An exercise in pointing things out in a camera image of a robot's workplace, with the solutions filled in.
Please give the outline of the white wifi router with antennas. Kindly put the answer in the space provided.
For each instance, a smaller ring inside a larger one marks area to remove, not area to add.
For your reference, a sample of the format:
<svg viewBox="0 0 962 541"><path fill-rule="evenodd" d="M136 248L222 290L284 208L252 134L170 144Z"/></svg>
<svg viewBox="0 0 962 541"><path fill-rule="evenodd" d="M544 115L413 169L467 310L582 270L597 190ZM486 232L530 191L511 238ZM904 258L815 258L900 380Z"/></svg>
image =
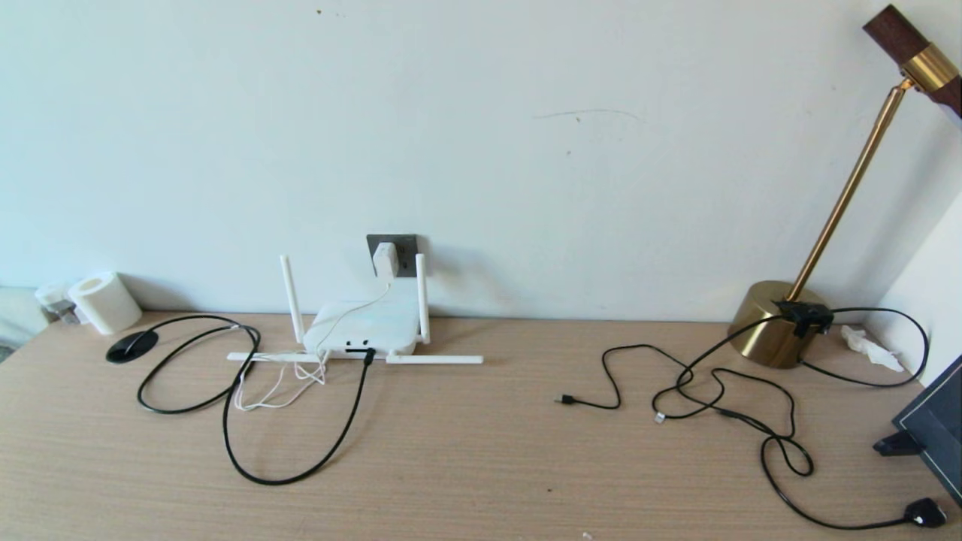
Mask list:
<svg viewBox="0 0 962 541"><path fill-rule="evenodd" d="M260 352L256 361L272 363L316 363L331 359L361 360L372 352L375 359L389 365L481 365L481 355L416 354L419 345L431 342L427 258L415 257L416 276L382 281L385 290L373 301L332 302L323 305L310 325L305 325L298 306L298 295L291 260L280 256L288 295L295 341L302 352Z"/></svg>

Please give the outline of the black power plug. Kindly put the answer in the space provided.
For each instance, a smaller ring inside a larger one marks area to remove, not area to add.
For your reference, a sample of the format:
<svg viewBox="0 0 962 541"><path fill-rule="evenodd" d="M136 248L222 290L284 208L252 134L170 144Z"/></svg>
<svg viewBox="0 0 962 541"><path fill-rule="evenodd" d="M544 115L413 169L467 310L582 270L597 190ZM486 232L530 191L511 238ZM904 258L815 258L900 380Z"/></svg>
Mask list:
<svg viewBox="0 0 962 541"><path fill-rule="evenodd" d="M903 520L905 523L914 524L914 526L934 530L934 528L947 524L947 514L935 500L925 497L924 499L914 500L905 506Z"/></svg>

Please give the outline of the brass desk lamp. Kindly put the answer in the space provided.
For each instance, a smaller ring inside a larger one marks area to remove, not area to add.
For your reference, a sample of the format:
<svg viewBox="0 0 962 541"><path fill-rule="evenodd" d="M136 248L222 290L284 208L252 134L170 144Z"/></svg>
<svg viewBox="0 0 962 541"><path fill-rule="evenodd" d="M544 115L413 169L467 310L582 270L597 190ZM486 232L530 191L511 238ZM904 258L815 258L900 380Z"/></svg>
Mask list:
<svg viewBox="0 0 962 541"><path fill-rule="evenodd" d="M780 318L774 304L800 301L827 305L824 299L808 290L808 281L855 198L904 96L909 90L916 90L947 110L951 119L962 121L962 69L898 7L893 4L883 7L864 24L863 30L896 62L901 80L887 93L844 188L797 277L793 282L764 280L750 286L729 326L729 339L736 352L759 365L776 369L796 367L815 339L823 335L811 334L803 339L791 335L793 325Z"/></svg>

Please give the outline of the black oval desk grommet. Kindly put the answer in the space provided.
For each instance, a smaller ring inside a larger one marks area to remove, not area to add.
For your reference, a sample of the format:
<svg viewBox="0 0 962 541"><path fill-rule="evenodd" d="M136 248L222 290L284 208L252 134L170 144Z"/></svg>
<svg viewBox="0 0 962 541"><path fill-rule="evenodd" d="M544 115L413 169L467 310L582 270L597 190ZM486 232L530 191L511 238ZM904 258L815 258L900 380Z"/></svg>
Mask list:
<svg viewBox="0 0 962 541"><path fill-rule="evenodd" d="M125 364L151 352L159 341L155 330L144 330L130 334L115 342L107 349L105 360L111 364Z"/></svg>

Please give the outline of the white toilet paper roll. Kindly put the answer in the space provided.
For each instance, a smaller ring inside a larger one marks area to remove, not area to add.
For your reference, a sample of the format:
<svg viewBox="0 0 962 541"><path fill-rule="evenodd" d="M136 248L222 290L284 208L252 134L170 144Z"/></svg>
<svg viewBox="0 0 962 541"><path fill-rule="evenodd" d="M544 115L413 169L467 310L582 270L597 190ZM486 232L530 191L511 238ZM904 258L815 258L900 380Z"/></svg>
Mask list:
<svg viewBox="0 0 962 541"><path fill-rule="evenodd" d="M68 289L69 298L100 335L114 335L133 328L142 309L118 273L89 275Z"/></svg>

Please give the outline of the crumpled white tissue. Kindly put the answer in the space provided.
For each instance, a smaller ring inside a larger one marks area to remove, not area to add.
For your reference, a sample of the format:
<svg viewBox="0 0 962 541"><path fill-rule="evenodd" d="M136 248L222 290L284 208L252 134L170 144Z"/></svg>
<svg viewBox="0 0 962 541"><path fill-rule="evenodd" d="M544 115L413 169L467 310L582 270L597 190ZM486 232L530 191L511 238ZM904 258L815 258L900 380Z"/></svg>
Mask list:
<svg viewBox="0 0 962 541"><path fill-rule="evenodd" d="M869 339L864 329L843 325L839 334L850 350L863 354L870 363L886 367L896 373L904 372L904 366L901 365L896 354Z"/></svg>

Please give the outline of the small clear plastic container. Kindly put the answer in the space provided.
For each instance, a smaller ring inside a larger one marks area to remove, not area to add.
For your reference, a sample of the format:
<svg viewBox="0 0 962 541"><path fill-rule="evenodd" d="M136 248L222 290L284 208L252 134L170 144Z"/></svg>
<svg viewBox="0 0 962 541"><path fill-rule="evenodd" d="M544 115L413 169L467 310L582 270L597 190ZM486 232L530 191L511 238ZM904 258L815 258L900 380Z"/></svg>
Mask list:
<svg viewBox="0 0 962 541"><path fill-rule="evenodd" d="M38 287L34 295L48 314L68 325L79 325L81 319L77 315L77 305L69 297L68 290L69 284L65 282L52 282Z"/></svg>

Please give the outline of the grey wall power socket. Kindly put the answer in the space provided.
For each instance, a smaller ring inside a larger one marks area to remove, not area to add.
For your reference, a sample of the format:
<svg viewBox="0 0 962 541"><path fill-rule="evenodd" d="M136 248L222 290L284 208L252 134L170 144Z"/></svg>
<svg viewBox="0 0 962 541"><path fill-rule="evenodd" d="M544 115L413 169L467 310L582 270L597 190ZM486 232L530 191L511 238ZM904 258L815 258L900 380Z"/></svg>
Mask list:
<svg viewBox="0 0 962 541"><path fill-rule="evenodd" d="M375 254L382 243L392 243L396 253L396 277L413 278L416 276L415 257L420 253L418 246L418 236L413 234L368 234L365 236L368 251L371 254L372 267L375 264Z"/></svg>

